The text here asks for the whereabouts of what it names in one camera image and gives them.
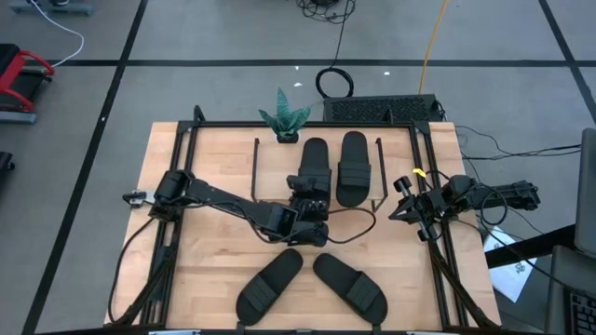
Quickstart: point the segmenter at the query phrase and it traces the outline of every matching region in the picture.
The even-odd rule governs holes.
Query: wooden table
[[[142,165],[139,189],[154,190],[169,161],[176,123],[154,123]],[[284,200],[290,195],[285,178],[296,174],[302,146],[311,137],[323,138],[330,147],[332,179],[341,141],[348,128],[306,128],[298,144],[276,144],[268,128],[200,128],[193,172],[227,192],[250,198],[254,139],[260,140],[257,198]],[[417,225],[390,221],[387,216],[401,194],[391,183],[407,175],[413,181],[413,154],[409,133],[396,128],[359,128],[369,143],[372,164],[370,198],[382,195],[378,176],[378,152],[374,144],[382,138],[389,198],[376,214],[376,227],[346,245],[328,243],[325,248],[296,248],[304,257],[302,271],[293,279],[269,313],[254,328],[269,329],[362,329],[371,326],[354,314],[313,273],[318,254],[329,252],[352,267],[366,272],[386,294],[389,314],[382,327],[440,329],[439,309],[426,244],[418,240]],[[463,174],[464,167],[451,123],[431,124],[439,170],[447,175]],[[425,161],[424,140],[419,137]],[[148,219],[148,206],[132,210],[126,239]],[[476,224],[472,212],[460,216]],[[365,213],[335,214],[328,220],[330,236],[345,239],[370,224]],[[121,315],[145,284],[156,239],[155,223],[130,245],[122,262],[115,291],[115,315]],[[452,223],[454,251],[463,285],[480,308],[499,323],[486,260],[479,233],[463,223]],[[249,280],[273,260],[285,245],[267,245],[257,239],[250,226],[213,208],[187,210],[169,303],[169,328],[234,328],[238,293]],[[457,323],[453,293],[445,281],[452,324]]]

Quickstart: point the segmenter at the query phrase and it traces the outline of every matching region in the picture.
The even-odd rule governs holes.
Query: artificial plant
[[[281,88],[278,87],[278,112],[276,116],[269,115],[266,111],[259,110],[261,117],[268,126],[282,139],[290,139],[297,136],[298,129],[305,125],[312,106],[299,108],[290,111],[288,98]]]

